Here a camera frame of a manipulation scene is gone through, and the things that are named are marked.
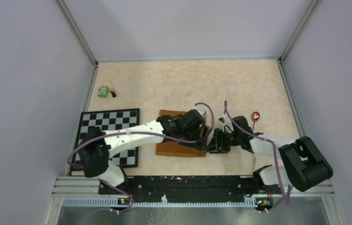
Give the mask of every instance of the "black and white checkered board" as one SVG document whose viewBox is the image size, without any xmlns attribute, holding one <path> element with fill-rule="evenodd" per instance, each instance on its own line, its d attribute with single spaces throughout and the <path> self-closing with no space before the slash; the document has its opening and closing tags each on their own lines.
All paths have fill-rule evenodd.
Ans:
<svg viewBox="0 0 352 225">
<path fill-rule="evenodd" d="M 79 128 L 75 148 L 86 137 L 90 128 L 99 127 L 101 130 L 119 130 L 133 127 L 139 124 L 140 109 L 122 109 L 97 112 L 83 112 L 79 120 Z M 138 147 L 123 151 L 114 155 L 111 160 L 115 165 L 123 168 L 138 166 Z M 79 155 L 76 154 L 72 159 L 73 162 L 79 162 Z M 73 168 L 73 171 L 82 170 L 81 168 Z"/>
</svg>

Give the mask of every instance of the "beige tabletop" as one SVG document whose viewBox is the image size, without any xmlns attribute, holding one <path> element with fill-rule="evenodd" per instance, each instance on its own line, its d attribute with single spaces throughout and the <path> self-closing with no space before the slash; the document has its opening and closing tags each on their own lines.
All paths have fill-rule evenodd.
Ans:
<svg viewBox="0 0 352 225">
<path fill-rule="evenodd" d="M 99 98 L 95 90 L 114 88 L 116 98 Z M 276 60 L 197 60 L 100 63 L 88 111 L 140 108 L 140 124 L 158 117 L 160 109 L 188 111 L 194 103 L 209 104 L 215 126 L 229 103 L 232 117 L 260 112 L 256 132 L 299 138 Z M 208 112 L 207 123 L 210 124 Z M 274 164 L 273 158 L 232 147 L 228 154 L 201 158 L 155 155 L 155 144 L 139 149 L 138 167 L 127 175 L 250 175 Z"/>
</svg>

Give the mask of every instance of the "metal frame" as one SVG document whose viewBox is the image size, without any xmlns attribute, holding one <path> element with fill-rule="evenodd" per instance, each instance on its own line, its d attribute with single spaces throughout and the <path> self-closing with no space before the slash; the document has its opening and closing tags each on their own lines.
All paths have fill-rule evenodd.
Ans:
<svg viewBox="0 0 352 225">
<path fill-rule="evenodd" d="M 96 80 L 96 75 L 98 72 L 99 63 L 95 60 L 93 53 L 91 52 L 87 42 L 85 41 L 80 29 L 78 28 L 75 20 L 73 19 L 70 11 L 68 10 L 64 0 L 56 0 L 59 4 L 60 9 L 64 13 L 67 22 L 69 23 L 72 31 L 74 32 L 75 36 L 77 37 L 81 47 L 85 51 L 86 55 L 89 57 L 89 60 L 95 66 L 94 72 L 92 75 L 92 80 L 89 87 L 89 92 L 86 96 L 85 105 L 83 111 L 86 112 L 89 106 L 90 98 L 93 92 L 94 82 Z M 312 16 L 315 9 L 318 7 L 321 0 L 312 0 L 309 8 L 307 9 L 305 15 L 303 16 L 302 20 L 300 21 L 298 27 L 296 28 L 294 34 L 292 35 L 289 43 L 287 44 L 284 52 L 277 60 L 278 67 L 280 69 L 280 74 L 285 86 L 285 90 L 288 96 L 288 100 L 291 105 L 292 113 L 298 128 L 299 135 L 303 136 L 306 135 L 306 129 L 301 117 L 299 107 L 297 104 L 297 100 L 295 98 L 288 74 L 285 70 L 284 61 L 288 57 L 289 52 L 295 45 L 298 37 L 304 30 L 308 20 Z M 85 177 L 58 177 L 56 183 L 54 185 L 54 189 L 52 192 L 52 197 L 50 200 L 49 208 L 45 218 L 45 225 L 56 225 L 58 219 L 60 217 L 60 211 L 64 200 L 68 197 L 76 197 L 76 198 L 98 198 L 98 199 L 105 199 L 108 196 L 103 196 L 98 194 L 99 189 L 99 181 L 97 179 L 90 179 Z M 256 197 L 266 197 L 267 195 L 253 195 L 252 198 Z M 330 225 L 344 225 L 344 218 L 343 214 L 337 204 L 337 199 L 335 197 L 335 192 L 332 187 L 330 180 L 327 180 L 321 183 L 314 188 L 307 190 L 306 192 L 299 192 L 297 190 L 293 190 L 291 193 L 292 197 L 321 197 L 323 200 L 324 208 L 329 220 Z M 224 205 L 224 207 L 235 207 L 235 205 Z"/>
</svg>

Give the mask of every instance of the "robotic arm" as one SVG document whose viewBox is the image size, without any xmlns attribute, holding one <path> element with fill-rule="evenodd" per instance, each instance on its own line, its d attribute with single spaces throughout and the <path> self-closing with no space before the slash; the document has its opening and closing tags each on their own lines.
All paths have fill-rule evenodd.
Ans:
<svg viewBox="0 0 352 225">
<path fill-rule="evenodd" d="M 231 146 L 241 146 L 242 149 L 252 153 L 273 156 L 272 145 L 263 141 L 272 140 L 278 148 L 277 157 L 284 163 L 284 166 L 279 168 L 284 184 L 292 184 L 300 191 L 306 191 L 333 175 L 332 168 L 308 137 L 283 140 L 255 133 L 260 139 L 253 138 L 235 126 L 237 124 L 252 133 L 246 118 L 238 116 L 233 118 L 234 131 L 215 129 L 213 138 L 206 145 L 207 136 L 211 130 L 204 126 L 205 118 L 206 111 L 191 109 L 177 118 L 163 115 L 146 124 L 122 130 L 101 131 L 95 127 L 88 132 L 81 145 L 102 135 L 109 137 L 98 139 L 78 152 L 85 177 L 98 177 L 113 186 L 118 186 L 124 182 L 126 176 L 109 158 L 124 150 L 144 144 L 166 142 L 169 139 L 178 140 L 180 144 L 208 153 L 228 153 Z M 255 175 L 262 185 L 278 184 L 274 166 L 265 166 L 254 172 Z"/>
</svg>

